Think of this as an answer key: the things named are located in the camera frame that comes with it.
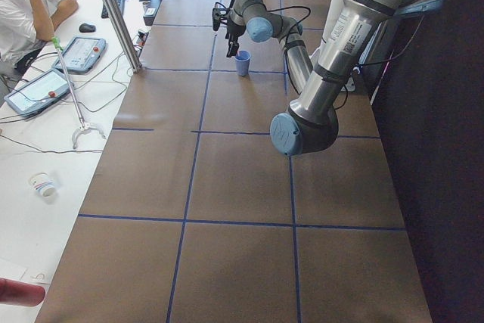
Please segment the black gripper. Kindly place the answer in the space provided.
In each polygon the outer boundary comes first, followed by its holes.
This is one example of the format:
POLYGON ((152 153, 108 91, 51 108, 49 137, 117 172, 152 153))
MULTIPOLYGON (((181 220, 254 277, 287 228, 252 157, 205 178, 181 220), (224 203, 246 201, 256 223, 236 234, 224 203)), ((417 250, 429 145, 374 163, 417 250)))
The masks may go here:
POLYGON ((225 38, 228 42, 228 51, 226 57, 234 57, 239 50, 238 38, 245 33, 245 26, 235 23, 233 20, 227 20, 227 31, 225 38))

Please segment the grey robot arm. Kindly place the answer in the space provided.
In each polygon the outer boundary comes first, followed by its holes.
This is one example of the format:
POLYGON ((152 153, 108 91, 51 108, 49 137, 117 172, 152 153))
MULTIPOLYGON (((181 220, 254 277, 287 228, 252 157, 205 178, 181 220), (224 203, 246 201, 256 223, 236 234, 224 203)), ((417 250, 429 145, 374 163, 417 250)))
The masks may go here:
POLYGON ((228 10, 213 9, 213 27, 227 26, 228 56, 236 55, 238 39, 254 42, 275 38, 287 59, 297 98, 271 122, 275 148, 293 156, 329 148, 337 138, 334 101, 348 81, 378 26, 392 17, 412 17, 434 11, 443 0, 340 0, 342 9, 330 35, 312 61, 303 30, 291 18, 270 12, 263 0, 231 0, 228 10))

